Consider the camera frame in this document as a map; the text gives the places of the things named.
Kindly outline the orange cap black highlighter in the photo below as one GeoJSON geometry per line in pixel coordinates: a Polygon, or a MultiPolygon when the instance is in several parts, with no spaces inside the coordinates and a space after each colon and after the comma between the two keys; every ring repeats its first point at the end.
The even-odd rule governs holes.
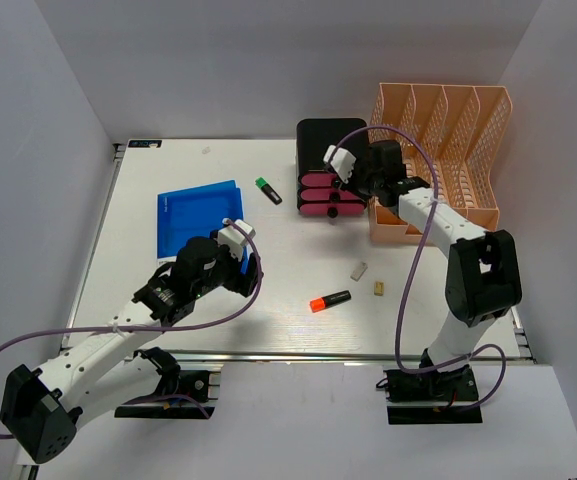
{"type": "Polygon", "coordinates": [[[317,313],[330,307],[345,303],[351,299],[351,293],[348,290],[344,290],[311,300],[309,306],[313,313],[317,313]]]}

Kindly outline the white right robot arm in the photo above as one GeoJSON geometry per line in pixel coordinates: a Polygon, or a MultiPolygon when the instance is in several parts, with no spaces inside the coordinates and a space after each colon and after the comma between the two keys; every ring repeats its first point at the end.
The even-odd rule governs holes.
{"type": "Polygon", "coordinates": [[[431,243],[447,259],[447,317],[414,371],[427,396],[443,398],[456,385],[453,371],[481,351],[487,330],[522,298],[514,239],[505,230],[489,231],[471,222],[440,201],[437,187],[408,176],[396,141],[376,142],[362,157],[346,149],[330,154],[344,189],[377,198],[421,232],[421,245],[431,243]]]}

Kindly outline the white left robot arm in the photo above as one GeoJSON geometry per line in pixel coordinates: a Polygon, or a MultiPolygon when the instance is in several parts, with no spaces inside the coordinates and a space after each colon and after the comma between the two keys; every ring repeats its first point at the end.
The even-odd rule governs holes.
{"type": "Polygon", "coordinates": [[[226,220],[209,236],[191,238],[106,326],[35,369],[21,365],[8,374],[0,420],[34,463],[56,458],[80,428],[119,405],[174,397],[176,361],[143,346],[180,330],[196,302],[216,289],[254,301],[263,277],[258,254],[245,253],[254,236],[248,223],[226,220]]]}

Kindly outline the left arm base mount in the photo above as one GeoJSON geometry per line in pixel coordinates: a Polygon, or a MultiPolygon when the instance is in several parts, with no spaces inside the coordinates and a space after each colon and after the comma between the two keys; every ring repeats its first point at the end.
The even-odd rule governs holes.
{"type": "Polygon", "coordinates": [[[133,358],[148,361],[159,380],[140,402],[131,400],[114,411],[117,419],[208,420],[218,398],[218,373],[187,369],[168,352],[153,347],[137,350],[133,358]]]}

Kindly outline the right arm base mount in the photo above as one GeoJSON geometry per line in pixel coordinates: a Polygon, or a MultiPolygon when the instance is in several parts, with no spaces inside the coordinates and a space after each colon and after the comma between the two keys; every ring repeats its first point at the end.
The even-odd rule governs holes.
{"type": "Polygon", "coordinates": [[[389,425],[467,425],[483,422],[473,370],[411,375],[385,370],[375,385],[386,396],[389,425]]]}

